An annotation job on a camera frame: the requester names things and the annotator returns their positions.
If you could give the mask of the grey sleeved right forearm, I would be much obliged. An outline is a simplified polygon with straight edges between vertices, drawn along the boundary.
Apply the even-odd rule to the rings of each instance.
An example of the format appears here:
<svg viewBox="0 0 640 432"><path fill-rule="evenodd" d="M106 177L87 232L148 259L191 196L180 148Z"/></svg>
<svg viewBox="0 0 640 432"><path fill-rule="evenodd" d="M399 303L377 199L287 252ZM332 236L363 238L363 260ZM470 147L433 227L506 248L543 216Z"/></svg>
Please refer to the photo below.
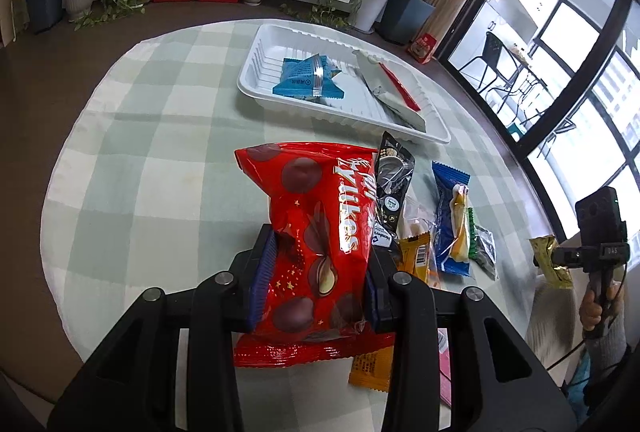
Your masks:
<svg viewBox="0 0 640 432"><path fill-rule="evenodd" d="M605 326L600 338L586 338L586 349L590 357L590 377L600 380L612 374L623 362L628 350L624 326L624 310L620 310Z"/></svg>

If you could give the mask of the person's right hand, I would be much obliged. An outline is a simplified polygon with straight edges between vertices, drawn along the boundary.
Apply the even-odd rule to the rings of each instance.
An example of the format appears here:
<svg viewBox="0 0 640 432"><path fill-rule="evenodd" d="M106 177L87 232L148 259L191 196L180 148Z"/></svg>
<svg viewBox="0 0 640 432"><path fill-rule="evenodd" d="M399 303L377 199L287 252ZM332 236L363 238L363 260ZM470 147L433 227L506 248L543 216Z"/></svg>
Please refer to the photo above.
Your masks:
<svg viewBox="0 0 640 432"><path fill-rule="evenodd" d="M624 289L620 282L613 281L608 287L608 319L624 313ZM579 318L582 323L582 329L592 331L600 322L603 321L603 309L598 303L597 295L591 287L588 287L582 303L579 308Z"/></svg>

